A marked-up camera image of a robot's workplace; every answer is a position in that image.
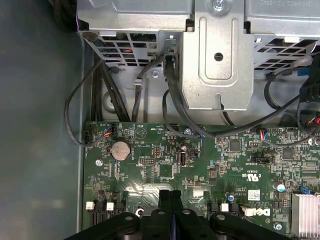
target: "blue wire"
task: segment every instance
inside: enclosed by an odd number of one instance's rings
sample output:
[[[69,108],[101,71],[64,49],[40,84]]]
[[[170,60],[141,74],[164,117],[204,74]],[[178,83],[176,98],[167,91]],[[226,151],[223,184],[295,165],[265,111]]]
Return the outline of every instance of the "blue wire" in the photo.
[[[112,128],[112,125],[108,127],[108,129],[106,130],[106,133],[108,133],[111,128]]]
[[[264,136],[263,136],[263,138],[264,138],[263,141],[265,141],[267,139],[267,136],[268,136],[268,132],[265,131]]]

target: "mounting hole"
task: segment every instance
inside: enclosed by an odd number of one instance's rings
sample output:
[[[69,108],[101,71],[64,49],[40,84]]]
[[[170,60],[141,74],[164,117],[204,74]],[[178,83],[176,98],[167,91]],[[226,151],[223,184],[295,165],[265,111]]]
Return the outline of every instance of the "mounting hole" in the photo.
[[[183,209],[183,210],[182,210],[182,213],[188,215],[188,214],[190,214],[191,212],[190,212],[190,210],[188,210],[188,209]]]
[[[215,59],[217,62],[221,62],[221,61],[224,59],[224,56],[223,56],[222,53],[217,52],[217,53],[214,55],[214,59]]]

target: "metal bracket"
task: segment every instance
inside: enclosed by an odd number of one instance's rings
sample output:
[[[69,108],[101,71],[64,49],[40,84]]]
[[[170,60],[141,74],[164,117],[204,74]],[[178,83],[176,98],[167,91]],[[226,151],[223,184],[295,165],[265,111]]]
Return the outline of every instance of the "metal bracket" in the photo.
[[[246,110],[253,93],[254,36],[244,33],[244,0],[195,1],[194,32],[184,32],[179,76],[189,109]]]

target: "capacitor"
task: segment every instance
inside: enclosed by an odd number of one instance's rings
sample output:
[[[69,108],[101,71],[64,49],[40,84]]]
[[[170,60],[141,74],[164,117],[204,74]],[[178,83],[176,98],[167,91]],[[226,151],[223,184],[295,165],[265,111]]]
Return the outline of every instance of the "capacitor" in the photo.
[[[181,151],[185,152],[188,150],[188,147],[185,143],[180,143],[179,148],[181,149]]]
[[[274,182],[272,187],[274,190],[277,190],[279,193],[283,193],[286,190],[285,185],[283,185],[283,183],[280,181]]]
[[[227,191],[225,193],[225,198],[229,201],[229,202],[233,202],[235,200],[235,197],[229,192]]]
[[[124,161],[131,154],[131,146],[126,141],[119,140],[111,146],[110,153],[115,160]]]

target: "wire connector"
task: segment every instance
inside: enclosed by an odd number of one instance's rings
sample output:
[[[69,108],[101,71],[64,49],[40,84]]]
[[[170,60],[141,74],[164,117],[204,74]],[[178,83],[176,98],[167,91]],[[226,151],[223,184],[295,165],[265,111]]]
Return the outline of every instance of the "wire connector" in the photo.
[[[320,103],[320,56],[316,56],[310,67],[309,78],[300,88],[300,103]]]

